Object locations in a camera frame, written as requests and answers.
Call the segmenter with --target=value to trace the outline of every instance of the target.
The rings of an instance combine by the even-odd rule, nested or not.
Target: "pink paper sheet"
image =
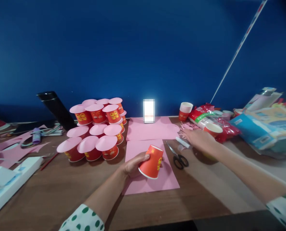
[[[146,151],[151,144],[164,150],[164,160],[162,161],[163,167],[159,170],[158,179],[148,179],[143,175],[132,178],[125,186],[122,192],[123,195],[180,188],[171,168],[168,156],[166,155],[162,140],[128,141],[125,161],[130,160],[140,152]]]
[[[48,143],[40,144],[34,147],[22,149],[21,144],[24,143],[25,140],[32,137],[32,131],[24,133],[20,136],[12,138],[10,140],[4,141],[0,143],[0,158],[7,159],[7,160],[0,160],[0,166],[4,168],[10,168],[14,165],[17,161],[22,159],[25,155],[31,152],[39,152],[39,150]],[[7,147],[18,143],[17,146],[7,149]]]
[[[179,136],[177,130],[179,131],[179,127],[172,124],[167,116],[156,117],[153,124],[145,124],[142,117],[131,117],[126,140],[174,140]]]

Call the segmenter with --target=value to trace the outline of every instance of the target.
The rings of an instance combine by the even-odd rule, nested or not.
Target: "white glue stick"
[[[183,146],[185,146],[186,148],[192,148],[192,146],[190,144],[188,144],[186,141],[183,141],[181,138],[179,138],[178,136],[175,137],[175,139],[182,144]]]

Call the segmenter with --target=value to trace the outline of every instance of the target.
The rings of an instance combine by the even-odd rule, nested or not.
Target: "black thermos bottle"
[[[38,93],[39,99],[47,106],[50,112],[55,116],[57,121],[65,128],[66,131],[76,127],[76,124],[67,111],[62,101],[54,91],[45,91]]]

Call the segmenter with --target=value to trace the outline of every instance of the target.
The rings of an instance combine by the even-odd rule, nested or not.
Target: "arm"
[[[209,133],[185,130],[185,135],[194,147],[216,158],[235,173],[263,203],[286,194],[286,182],[216,142]]]
[[[122,164],[75,212],[62,224],[60,231],[104,230],[104,223],[120,196],[127,180],[138,176],[139,163],[149,159],[142,152]]]

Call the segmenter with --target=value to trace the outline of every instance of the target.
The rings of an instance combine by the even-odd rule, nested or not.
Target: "red pencil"
[[[42,171],[58,154],[59,152],[57,152],[47,163],[45,163],[45,165],[40,169],[40,171]]]

